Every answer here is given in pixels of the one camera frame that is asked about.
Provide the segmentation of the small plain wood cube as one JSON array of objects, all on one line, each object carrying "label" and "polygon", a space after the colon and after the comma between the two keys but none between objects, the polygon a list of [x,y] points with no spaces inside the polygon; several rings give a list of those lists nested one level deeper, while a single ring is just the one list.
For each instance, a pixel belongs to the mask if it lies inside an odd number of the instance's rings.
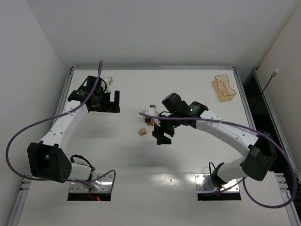
[{"label": "small plain wood cube", "polygon": [[140,129],[139,129],[139,134],[140,134],[141,136],[146,135],[146,134],[147,134],[146,128],[140,128]]}]

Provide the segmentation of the clear orange plastic box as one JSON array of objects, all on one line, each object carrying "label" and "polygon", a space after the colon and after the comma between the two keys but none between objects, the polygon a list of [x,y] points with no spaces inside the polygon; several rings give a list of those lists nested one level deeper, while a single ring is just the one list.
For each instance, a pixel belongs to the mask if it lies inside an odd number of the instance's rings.
[{"label": "clear orange plastic box", "polygon": [[229,78],[226,74],[216,75],[213,85],[221,102],[231,101],[236,95],[235,90],[230,86]]}]

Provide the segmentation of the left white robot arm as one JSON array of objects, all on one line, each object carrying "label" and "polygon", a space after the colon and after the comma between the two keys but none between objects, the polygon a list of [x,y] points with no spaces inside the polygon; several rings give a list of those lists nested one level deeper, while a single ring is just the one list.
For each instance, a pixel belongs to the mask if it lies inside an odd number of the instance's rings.
[{"label": "left white robot arm", "polygon": [[97,78],[88,76],[80,87],[67,98],[63,116],[59,117],[49,132],[38,142],[27,148],[31,174],[34,177],[59,183],[92,180],[95,168],[75,163],[67,157],[67,145],[80,122],[89,112],[119,113],[120,91],[114,92],[111,101],[112,77]]}]

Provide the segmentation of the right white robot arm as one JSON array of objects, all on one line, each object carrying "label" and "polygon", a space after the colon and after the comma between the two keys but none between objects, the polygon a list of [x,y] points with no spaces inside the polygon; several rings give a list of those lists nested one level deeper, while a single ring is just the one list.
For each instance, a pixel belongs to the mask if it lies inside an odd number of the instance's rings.
[{"label": "right white robot arm", "polygon": [[168,116],[162,116],[154,108],[145,110],[154,120],[152,135],[158,145],[171,144],[175,128],[183,125],[211,134],[230,145],[241,158],[221,162],[213,172],[206,176],[206,184],[211,189],[221,189],[233,179],[250,177],[262,181],[274,163],[277,152],[275,148],[254,132],[224,124],[222,119],[207,106],[192,102],[188,105],[176,93],[171,93],[162,104],[168,110]]}]

